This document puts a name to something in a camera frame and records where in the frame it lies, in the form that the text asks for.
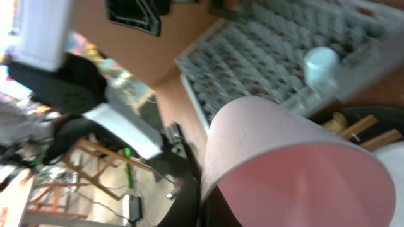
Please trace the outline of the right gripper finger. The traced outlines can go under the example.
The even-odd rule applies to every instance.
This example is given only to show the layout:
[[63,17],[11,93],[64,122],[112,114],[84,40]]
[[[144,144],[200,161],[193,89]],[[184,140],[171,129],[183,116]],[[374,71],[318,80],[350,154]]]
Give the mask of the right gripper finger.
[[105,9],[109,21],[116,25],[160,36],[161,20],[153,1],[106,0]]

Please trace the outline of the light blue cup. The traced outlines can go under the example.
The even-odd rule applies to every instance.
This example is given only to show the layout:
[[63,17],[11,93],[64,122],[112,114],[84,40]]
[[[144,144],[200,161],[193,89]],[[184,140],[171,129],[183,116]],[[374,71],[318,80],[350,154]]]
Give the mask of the light blue cup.
[[340,65],[339,55],[329,47],[316,47],[304,56],[304,81],[317,92],[335,85],[335,73]]

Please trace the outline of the pink cup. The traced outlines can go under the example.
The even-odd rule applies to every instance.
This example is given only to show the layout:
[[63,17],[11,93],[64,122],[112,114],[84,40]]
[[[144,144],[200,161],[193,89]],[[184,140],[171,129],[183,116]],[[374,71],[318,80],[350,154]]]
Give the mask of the pink cup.
[[215,188],[243,226],[388,226],[396,205],[373,154],[255,96],[213,118],[202,200]]

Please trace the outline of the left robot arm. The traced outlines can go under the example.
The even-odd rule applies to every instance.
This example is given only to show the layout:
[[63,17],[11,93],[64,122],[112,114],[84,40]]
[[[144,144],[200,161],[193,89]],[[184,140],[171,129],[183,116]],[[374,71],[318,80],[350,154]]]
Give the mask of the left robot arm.
[[98,123],[142,158],[162,154],[163,135],[107,86],[94,63],[67,51],[75,8],[76,1],[21,1],[9,75],[53,107]]

